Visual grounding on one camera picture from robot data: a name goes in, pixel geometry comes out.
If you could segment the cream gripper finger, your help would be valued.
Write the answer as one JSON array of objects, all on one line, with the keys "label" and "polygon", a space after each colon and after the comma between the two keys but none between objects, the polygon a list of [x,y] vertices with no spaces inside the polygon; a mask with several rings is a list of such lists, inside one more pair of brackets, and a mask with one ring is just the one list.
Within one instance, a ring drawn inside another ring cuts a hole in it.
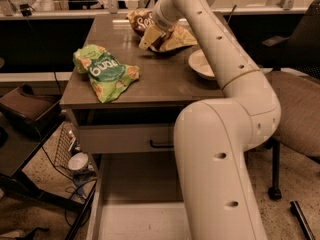
[{"label": "cream gripper finger", "polygon": [[157,25],[149,25],[146,28],[143,37],[141,38],[139,48],[142,50],[147,50],[157,39],[163,37],[164,35],[165,32]]}]

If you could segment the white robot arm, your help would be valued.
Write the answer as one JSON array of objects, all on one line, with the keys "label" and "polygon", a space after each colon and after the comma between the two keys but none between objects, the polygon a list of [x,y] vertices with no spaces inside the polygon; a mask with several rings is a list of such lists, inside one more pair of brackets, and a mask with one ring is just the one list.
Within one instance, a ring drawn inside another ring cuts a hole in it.
[{"label": "white robot arm", "polygon": [[222,97],[184,108],[174,152],[192,240],[267,240],[244,154],[276,131],[279,100],[264,73],[210,8],[210,0],[159,0],[148,48],[179,19],[188,21]]}]

